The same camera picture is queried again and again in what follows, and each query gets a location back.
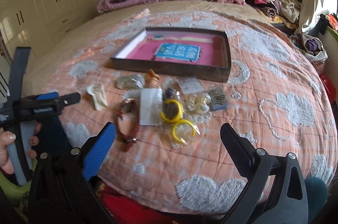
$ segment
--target bed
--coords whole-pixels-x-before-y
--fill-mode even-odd
[[[118,76],[133,73],[114,70],[110,56],[144,27],[224,31],[232,70],[228,82],[217,85],[227,94],[229,107],[200,120],[200,139],[180,150],[154,127],[142,127],[139,142],[127,153],[118,137],[98,173],[107,185],[162,212],[225,213],[246,183],[220,141],[225,122],[270,154],[294,152],[304,177],[331,182],[337,166],[337,130],[320,78],[290,40],[248,5],[202,0],[138,5],[102,14],[67,35],[26,74],[24,90],[81,93],[81,102],[60,117],[73,146],[81,146],[106,122],[115,122],[122,99],[137,98],[137,91],[115,88]],[[172,80],[161,74],[163,87]],[[103,82],[109,102],[100,112],[86,93],[95,81]],[[201,83],[205,88],[215,85]],[[271,186],[270,177],[261,201]]]

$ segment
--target fingernail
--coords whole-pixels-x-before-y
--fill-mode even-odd
[[[8,134],[8,137],[11,140],[15,140],[16,139],[16,135],[14,133],[11,133],[11,132]]]

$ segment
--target drawer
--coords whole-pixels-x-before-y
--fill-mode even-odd
[[[80,14],[78,12],[71,12],[66,15],[63,15],[57,18],[55,21],[47,25],[47,30],[50,35],[62,30],[66,25],[79,18]]]
[[[72,32],[77,27],[81,26],[84,23],[82,17],[78,17],[74,21],[70,22],[69,24],[65,25],[61,30],[55,32],[54,34],[50,35],[54,44],[60,42],[69,32]]]

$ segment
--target open box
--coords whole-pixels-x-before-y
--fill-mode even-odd
[[[228,37],[207,29],[146,27],[111,56],[113,68],[196,76],[226,83],[231,70]]]

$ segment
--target cabinet handle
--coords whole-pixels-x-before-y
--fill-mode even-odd
[[[22,20],[22,23],[24,23],[25,21],[23,20],[23,17],[22,17],[22,13],[20,11],[20,15],[21,15],[21,20]]]
[[[16,14],[16,17],[17,17],[17,19],[18,19],[19,26],[21,26],[21,24],[20,24],[20,19],[19,19],[19,15],[18,15],[18,14]]]

